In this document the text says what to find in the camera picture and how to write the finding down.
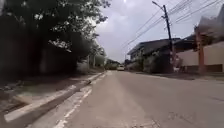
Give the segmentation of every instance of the concrete road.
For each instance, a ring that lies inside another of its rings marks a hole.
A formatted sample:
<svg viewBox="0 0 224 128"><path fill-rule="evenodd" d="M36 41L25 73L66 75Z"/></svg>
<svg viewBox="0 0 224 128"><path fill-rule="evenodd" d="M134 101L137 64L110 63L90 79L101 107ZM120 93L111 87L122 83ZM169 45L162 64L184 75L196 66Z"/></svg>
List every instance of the concrete road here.
<svg viewBox="0 0 224 128"><path fill-rule="evenodd" d="M88 94L54 128L224 128L223 82L113 71Z"/></svg>

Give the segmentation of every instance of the street light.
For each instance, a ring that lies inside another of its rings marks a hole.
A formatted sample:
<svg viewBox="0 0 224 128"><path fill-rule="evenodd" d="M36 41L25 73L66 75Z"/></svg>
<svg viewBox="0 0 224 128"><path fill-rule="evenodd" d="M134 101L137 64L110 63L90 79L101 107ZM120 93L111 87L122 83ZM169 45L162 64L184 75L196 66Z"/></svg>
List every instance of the street light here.
<svg viewBox="0 0 224 128"><path fill-rule="evenodd" d="M163 11L164 11L164 8L163 8L163 7L161 7L158 3L156 3L155 1L152 1L152 3L153 3L153 4L155 4L156 6L158 6L161 10L163 10Z"/></svg>
<svg viewBox="0 0 224 128"><path fill-rule="evenodd" d="M174 46L173 46L173 43L172 43L172 37L171 37L171 32L170 32L169 16L167 14L166 5L163 5L163 7L162 7L158 3L156 3L155 1L152 1L152 3L155 4L156 6L158 6L165 14L165 16L163 18L166 20L168 36L169 36L169 46L170 46L170 51L172 52L173 67L175 67L175 50L174 50Z"/></svg>

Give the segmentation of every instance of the road marking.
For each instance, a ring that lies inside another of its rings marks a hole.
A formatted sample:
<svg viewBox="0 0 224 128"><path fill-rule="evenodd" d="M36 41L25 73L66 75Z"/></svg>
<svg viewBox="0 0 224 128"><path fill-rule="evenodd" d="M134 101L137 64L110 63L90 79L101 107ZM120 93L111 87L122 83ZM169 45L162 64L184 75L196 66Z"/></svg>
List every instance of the road marking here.
<svg viewBox="0 0 224 128"><path fill-rule="evenodd" d="M91 84L96 84L98 81L102 80L106 75L102 75L100 76L98 79L94 80ZM54 128L65 128L65 124L68 123L67 118L76 111L76 109L81 105L81 103L83 102L83 100L89 96L92 92L92 89L90 88L87 93L85 93L85 95L80 98L80 100L77 102L77 104L74 106L74 108L72 108L68 113L66 113L66 115L64 116L64 118L62 120L60 120L58 122L58 124L56 126L54 126Z"/></svg>
<svg viewBox="0 0 224 128"><path fill-rule="evenodd" d="M73 109L71 109L65 116L64 116L64 119L60 120L59 123L54 126L54 128L64 128L65 127L65 124L68 123L68 121L66 120L80 105L81 103L83 102L83 100L89 96L89 94L91 94L92 92L92 89L90 89L79 101L78 103L74 106Z"/></svg>

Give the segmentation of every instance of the car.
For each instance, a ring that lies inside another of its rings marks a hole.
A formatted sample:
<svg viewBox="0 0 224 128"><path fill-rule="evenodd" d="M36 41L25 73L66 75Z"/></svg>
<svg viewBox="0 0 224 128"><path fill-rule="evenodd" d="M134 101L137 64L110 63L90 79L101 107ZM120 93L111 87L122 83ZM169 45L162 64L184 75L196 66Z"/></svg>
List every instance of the car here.
<svg viewBox="0 0 224 128"><path fill-rule="evenodd" d="M124 71L124 66L123 65L118 66L117 71Z"/></svg>

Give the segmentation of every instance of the curb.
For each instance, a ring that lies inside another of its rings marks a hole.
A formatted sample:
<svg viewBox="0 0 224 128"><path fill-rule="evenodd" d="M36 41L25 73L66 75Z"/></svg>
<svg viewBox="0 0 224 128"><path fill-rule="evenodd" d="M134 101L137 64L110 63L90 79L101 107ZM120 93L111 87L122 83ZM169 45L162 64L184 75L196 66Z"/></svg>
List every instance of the curb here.
<svg viewBox="0 0 224 128"><path fill-rule="evenodd" d="M103 74L105 74L105 72L94 75L86 81L76 84L78 86L71 86L67 90L60 92L60 94L52 95L5 115L7 128L25 128L43 114L62 103L65 99L72 96L75 92L78 92L84 86L91 84L92 81Z"/></svg>

